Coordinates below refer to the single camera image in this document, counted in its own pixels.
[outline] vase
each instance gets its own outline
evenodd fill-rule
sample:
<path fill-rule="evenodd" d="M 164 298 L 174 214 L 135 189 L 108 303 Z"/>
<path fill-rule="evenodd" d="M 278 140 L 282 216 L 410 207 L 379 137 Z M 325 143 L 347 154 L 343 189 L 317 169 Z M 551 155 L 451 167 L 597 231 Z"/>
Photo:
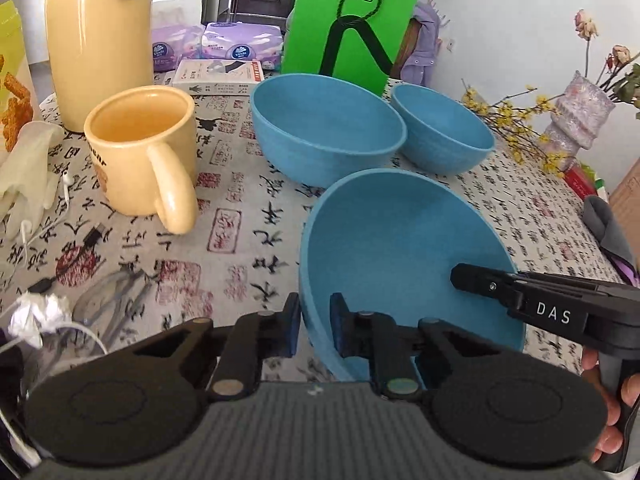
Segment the vase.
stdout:
<path fill-rule="evenodd" d="M 580 72 L 556 102 L 558 113 L 551 113 L 551 124 L 545 130 L 547 142 L 540 147 L 545 153 L 560 153 L 565 158 L 558 162 L 560 171 L 568 170 L 575 155 L 583 148 L 590 149 L 601 127 L 616 105 L 607 94 Z"/>

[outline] white box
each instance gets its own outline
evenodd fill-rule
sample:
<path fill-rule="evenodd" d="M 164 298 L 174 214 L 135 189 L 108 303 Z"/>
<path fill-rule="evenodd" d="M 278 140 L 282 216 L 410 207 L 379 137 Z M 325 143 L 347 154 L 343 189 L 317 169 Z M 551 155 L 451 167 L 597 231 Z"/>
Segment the white box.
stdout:
<path fill-rule="evenodd" d="M 249 95 L 261 81 L 259 61 L 183 59 L 172 86 L 190 95 Z"/>

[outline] hand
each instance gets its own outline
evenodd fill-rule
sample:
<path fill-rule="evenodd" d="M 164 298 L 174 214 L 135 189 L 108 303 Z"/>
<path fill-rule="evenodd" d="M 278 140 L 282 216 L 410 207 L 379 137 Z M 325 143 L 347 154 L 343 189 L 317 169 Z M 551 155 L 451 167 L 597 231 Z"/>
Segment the hand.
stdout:
<path fill-rule="evenodd" d="M 620 404 L 600 383 L 600 368 L 598 366 L 598 352 L 591 348 L 582 349 L 582 376 L 589 381 L 602 394 L 609 416 L 607 417 L 607 427 L 600 435 L 596 444 L 596 449 L 591 456 L 591 461 L 596 462 L 603 453 L 611 454 L 617 452 L 622 446 L 623 437 L 620 430 L 615 427 L 615 423 L 620 418 Z M 633 406 L 640 396 L 640 374 L 626 378 L 620 389 L 620 397 L 627 406 Z"/>

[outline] gray cloth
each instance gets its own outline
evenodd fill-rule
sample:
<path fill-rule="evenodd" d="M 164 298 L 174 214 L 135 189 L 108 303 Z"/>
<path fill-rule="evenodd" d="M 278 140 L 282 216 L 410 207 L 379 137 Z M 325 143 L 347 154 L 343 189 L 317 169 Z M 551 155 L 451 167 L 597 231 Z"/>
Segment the gray cloth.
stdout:
<path fill-rule="evenodd" d="M 621 260 L 627 264 L 637 276 L 636 257 L 631 250 L 625 234 L 618 224 L 609 204 L 598 196 L 590 195 L 584 199 L 584 211 L 582 221 L 600 244 L 600 249 L 609 258 Z M 618 262 L 614 261 L 618 272 Z"/>

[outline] crumpled tissue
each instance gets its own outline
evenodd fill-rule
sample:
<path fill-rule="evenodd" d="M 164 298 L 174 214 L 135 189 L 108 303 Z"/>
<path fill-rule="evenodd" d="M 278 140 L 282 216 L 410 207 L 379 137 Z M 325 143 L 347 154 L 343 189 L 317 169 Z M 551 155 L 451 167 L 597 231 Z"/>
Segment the crumpled tissue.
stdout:
<path fill-rule="evenodd" d="M 71 322 L 69 300 L 55 294 L 42 296 L 26 292 L 16 300 L 18 306 L 9 322 L 8 332 L 23 338 L 34 348 L 42 348 L 41 332 L 53 333 L 60 323 Z"/>

